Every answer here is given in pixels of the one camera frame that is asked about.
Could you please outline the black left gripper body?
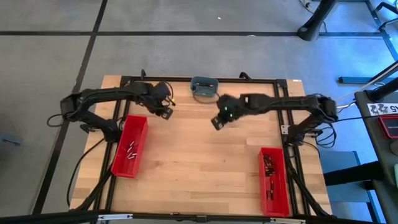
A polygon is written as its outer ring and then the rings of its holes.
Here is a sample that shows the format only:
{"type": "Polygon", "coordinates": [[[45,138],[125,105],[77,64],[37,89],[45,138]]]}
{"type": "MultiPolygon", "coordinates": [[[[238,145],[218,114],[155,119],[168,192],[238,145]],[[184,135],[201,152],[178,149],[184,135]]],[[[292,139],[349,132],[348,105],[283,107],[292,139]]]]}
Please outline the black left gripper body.
{"type": "Polygon", "coordinates": [[[155,101],[156,107],[168,107],[174,105],[174,91],[168,82],[158,82],[151,86],[150,95],[155,101]]]}

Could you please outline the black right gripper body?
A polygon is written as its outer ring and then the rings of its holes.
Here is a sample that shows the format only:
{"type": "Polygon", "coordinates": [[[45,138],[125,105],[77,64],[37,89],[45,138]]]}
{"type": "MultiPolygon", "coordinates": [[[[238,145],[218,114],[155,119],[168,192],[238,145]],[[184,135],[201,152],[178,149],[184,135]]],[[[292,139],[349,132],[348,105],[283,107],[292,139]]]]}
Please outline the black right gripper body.
{"type": "Polygon", "coordinates": [[[243,98],[232,95],[221,95],[216,105],[219,109],[216,115],[218,121],[234,121],[244,116],[246,112],[243,98]]]}

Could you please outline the red plastic bin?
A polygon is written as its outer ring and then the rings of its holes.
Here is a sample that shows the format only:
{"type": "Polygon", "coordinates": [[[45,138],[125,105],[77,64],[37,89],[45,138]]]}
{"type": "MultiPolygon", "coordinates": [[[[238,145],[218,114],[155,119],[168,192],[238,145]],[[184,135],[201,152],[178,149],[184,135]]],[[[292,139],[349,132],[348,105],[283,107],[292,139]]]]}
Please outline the red plastic bin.
{"type": "Polygon", "coordinates": [[[259,186],[261,211],[268,217],[287,217],[289,211],[288,188],[285,173],[284,153],[280,148],[262,147],[258,154],[259,186]],[[266,177],[264,156],[268,155],[272,161],[274,175],[266,177]],[[267,191],[270,190],[270,181],[274,181],[274,199],[267,199],[267,191]]]}
{"type": "Polygon", "coordinates": [[[111,172],[117,177],[136,178],[139,171],[144,145],[147,137],[148,122],[145,116],[127,115],[114,158],[111,172]],[[132,149],[127,152],[130,143],[135,141],[132,149]],[[127,159],[132,153],[135,158],[127,159]]]}

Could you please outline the silver aluminium bar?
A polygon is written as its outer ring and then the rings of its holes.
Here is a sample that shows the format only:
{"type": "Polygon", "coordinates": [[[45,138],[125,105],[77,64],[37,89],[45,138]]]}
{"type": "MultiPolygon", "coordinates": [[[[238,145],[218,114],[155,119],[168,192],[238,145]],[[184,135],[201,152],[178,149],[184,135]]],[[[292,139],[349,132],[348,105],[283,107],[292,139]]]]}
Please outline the silver aluminium bar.
{"type": "Polygon", "coordinates": [[[110,221],[110,220],[128,220],[133,219],[132,213],[122,214],[102,214],[98,216],[98,221],[110,221]]]}
{"type": "Polygon", "coordinates": [[[277,224],[307,224],[305,220],[290,218],[270,218],[270,222],[277,224]]]}

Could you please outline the black desk foot bar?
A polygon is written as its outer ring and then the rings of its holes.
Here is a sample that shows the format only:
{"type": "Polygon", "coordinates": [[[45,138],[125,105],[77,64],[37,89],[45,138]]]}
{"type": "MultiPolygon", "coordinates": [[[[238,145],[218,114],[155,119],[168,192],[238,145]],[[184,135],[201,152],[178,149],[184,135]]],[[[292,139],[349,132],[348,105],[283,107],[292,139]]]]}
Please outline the black desk foot bar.
{"type": "Polygon", "coordinates": [[[398,72],[398,61],[395,61],[384,70],[379,72],[373,77],[339,77],[337,79],[340,84],[367,84],[367,83],[379,83],[384,80],[390,81],[391,75],[398,72]]]}

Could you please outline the white printed label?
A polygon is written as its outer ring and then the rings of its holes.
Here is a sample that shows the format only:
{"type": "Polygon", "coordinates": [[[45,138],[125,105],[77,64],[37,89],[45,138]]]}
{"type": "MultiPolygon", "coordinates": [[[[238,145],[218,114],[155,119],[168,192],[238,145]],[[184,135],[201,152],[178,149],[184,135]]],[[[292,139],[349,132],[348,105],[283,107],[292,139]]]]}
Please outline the white printed label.
{"type": "Polygon", "coordinates": [[[368,103],[371,116],[398,114],[398,103],[368,103]]]}

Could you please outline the thick black pole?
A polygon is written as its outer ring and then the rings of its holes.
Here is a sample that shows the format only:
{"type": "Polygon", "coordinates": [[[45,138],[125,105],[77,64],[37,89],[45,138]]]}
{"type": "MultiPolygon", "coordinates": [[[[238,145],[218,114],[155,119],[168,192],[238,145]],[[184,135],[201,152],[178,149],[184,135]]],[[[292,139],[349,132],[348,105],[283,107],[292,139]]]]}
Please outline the thick black pole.
{"type": "Polygon", "coordinates": [[[371,101],[380,101],[396,90],[398,90],[398,77],[377,89],[366,90],[365,93],[371,101]]]}

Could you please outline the black rig crossbar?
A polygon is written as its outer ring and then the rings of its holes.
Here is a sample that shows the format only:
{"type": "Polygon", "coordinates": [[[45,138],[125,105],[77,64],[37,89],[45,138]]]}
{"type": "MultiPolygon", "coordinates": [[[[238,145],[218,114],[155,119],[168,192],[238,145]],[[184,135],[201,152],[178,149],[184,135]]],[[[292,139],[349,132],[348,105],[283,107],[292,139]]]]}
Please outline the black rig crossbar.
{"type": "MultiPolygon", "coordinates": [[[[12,217],[0,217],[0,224],[82,224],[98,221],[98,216],[102,214],[122,214],[110,213],[107,210],[83,210],[59,213],[45,213],[35,215],[21,215],[12,217]]],[[[229,215],[184,215],[179,213],[132,213],[133,219],[128,220],[174,220],[177,222],[190,221],[194,223],[209,222],[260,222],[271,223],[270,218],[265,216],[229,216],[229,215]]],[[[347,220],[330,217],[319,217],[310,215],[296,215],[287,217],[290,219],[305,220],[307,224],[383,224],[376,222],[365,222],[358,220],[347,220]]]]}

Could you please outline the red framed black device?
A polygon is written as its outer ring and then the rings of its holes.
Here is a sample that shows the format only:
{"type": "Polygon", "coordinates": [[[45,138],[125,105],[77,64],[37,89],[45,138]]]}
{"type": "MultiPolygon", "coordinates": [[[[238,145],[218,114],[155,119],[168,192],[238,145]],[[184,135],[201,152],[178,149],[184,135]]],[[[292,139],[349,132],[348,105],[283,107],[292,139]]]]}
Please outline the red framed black device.
{"type": "Polygon", "coordinates": [[[385,138],[398,139],[398,115],[385,115],[378,118],[385,138]]]}

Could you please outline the black aluminium table frame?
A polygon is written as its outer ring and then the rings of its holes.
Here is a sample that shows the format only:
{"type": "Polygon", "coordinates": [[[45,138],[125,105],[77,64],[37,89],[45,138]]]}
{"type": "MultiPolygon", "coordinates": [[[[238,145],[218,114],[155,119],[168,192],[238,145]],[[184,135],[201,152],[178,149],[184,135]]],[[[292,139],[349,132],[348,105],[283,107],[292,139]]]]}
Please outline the black aluminium table frame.
{"type": "Polygon", "coordinates": [[[148,115],[149,130],[136,178],[112,177],[100,205],[113,212],[261,214],[258,154],[281,147],[288,114],[247,116],[221,131],[215,105],[195,101],[188,78],[170,78],[177,102],[169,120],[148,115]]]}

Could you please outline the black diagonal frame brace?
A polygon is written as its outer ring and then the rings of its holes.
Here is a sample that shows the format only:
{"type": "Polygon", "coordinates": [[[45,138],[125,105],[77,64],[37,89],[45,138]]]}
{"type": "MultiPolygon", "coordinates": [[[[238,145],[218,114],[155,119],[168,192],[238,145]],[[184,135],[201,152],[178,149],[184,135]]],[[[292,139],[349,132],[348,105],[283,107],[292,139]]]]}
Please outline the black diagonal frame brace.
{"type": "Polygon", "coordinates": [[[319,217],[330,217],[331,215],[327,213],[321,205],[315,200],[313,195],[310,193],[309,189],[305,184],[305,178],[302,169],[302,161],[299,153],[298,147],[292,148],[293,154],[290,155],[289,147],[284,148],[284,158],[285,158],[285,166],[288,175],[288,179],[291,180],[292,186],[289,187],[291,191],[294,190],[295,182],[296,186],[300,190],[300,194],[302,196],[302,205],[304,209],[304,213],[306,215],[310,215],[310,207],[315,212],[316,216],[319,217]]]}
{"type": "Polygon", "coordinates": [[[75,208],[75,211],[83,211],[88,210],[91,204],[94,202],[95,198],[103,191],[103,187],[105,183],[107,183],[108,179],[112,176],[111,168],[108,168],[105,172],[104,176],[100,178],[99,182],[93,189],[93,191],[87,196],[87,198],[83,201],[83,203],[75,208]]]}

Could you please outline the black pedestal leg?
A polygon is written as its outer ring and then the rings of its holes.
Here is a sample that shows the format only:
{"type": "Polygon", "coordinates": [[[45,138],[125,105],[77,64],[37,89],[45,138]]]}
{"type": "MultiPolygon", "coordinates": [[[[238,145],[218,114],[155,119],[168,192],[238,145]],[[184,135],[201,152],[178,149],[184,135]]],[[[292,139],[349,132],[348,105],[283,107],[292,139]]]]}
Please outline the black pedestal leg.
{"type": "Polygon", "coordinates": [[[321,0],[311,18],[297,30],[297,35],[306,41],[315,41],[320,35],[320,28],[338,0],[321,0]]]}

